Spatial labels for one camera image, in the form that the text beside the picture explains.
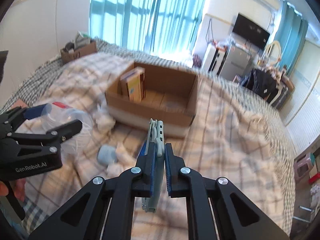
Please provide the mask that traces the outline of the person's left hand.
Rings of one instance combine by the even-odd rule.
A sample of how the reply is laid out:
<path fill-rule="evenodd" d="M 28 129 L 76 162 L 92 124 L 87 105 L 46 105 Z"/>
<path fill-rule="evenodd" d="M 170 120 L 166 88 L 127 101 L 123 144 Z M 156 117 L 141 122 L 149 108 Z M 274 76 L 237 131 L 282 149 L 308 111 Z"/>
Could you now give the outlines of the person's left hand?
<path fill-rule="evenodd" d="M 0 181 L 0 196 L 7 196 L 8 193 L 9 189 L 2 181 Z"/>

